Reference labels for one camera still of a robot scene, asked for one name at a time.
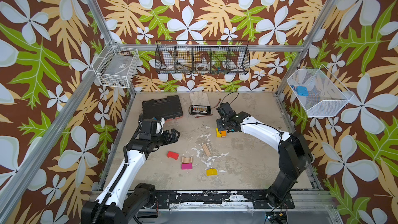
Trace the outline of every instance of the floral wallpaper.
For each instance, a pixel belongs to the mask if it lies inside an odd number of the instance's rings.
[[[398,221],[397,0],[338,0],[301,62],[325,65],[354,97],[335,117],[308,118],[285,88],[292,124],[304,134],[344,223]]]
[[[86,0],[0,0],[0,194],[101,52]],[[79,223],[129,101],[94,82],[7,223]]]
[[[268,45],[301,45],[325,1],[97,0],[118,43],[222,40],[233,44],[248,40],[249,44]],[[275,91],[295,55],[252,52],[250,74],[224,76],[157,75],[154,52],[140,53],[142,64],[133,80],[137,91]]]

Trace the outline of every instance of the yellow block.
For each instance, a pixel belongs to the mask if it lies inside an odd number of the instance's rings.
[[[216,133],[217,133],[217,137],[220,138],[221,137],[221,133],[218,131],[218,128],[216,128]]]
[[[207,174],[208,176],[210,176],[210,175],[217,175],[217,170],[216,170],[216,169],[208,169],[208,170],[206,170],[206,174]]]

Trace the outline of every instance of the wire basket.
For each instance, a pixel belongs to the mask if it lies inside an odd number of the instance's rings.
[[[104,56],[96,72],[102,86],[129,88],[137,64],[138,51],[133,48],[114,46]]]
[[[353,97],[351,91],[329,70],[298,69],[287,83],[298,98],[308,117],[334,117]],[[308,95],[297,92],[298,87],[305,87]]]
[[[157,73],[247,74],[249,72],[248,42],[235,42],[236,45],[227,41],[207,42],[206,45],[178,45],[176,41],[162,40],[162,43],[157,41],[155,52]]]

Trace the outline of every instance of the blue case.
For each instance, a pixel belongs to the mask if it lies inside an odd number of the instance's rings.
[[[308,90],[307,90],[306,87],[297,86],[297,87],[296,87],[296,91],[297,91],[297,94],[298,94],[299,96],[308,96]]]

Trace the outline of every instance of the wooden block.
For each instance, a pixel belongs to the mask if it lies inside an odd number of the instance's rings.
[[[206,156],[210,157],[210,150],[209,150],[209,148],[207,147],[207,145],[206,145],[206,144],[203,144],[203,145],[202,145],[202,148],[203,148],[203,150],[205,151]]]
[[[216,133],[217,133],[217,137],[220,138],[221,137],[221,133],[218,131],[218,128],[216,128]]]
[[[182,163],[192,163],[193,158],[192,157],[182,157],[181,162]]]

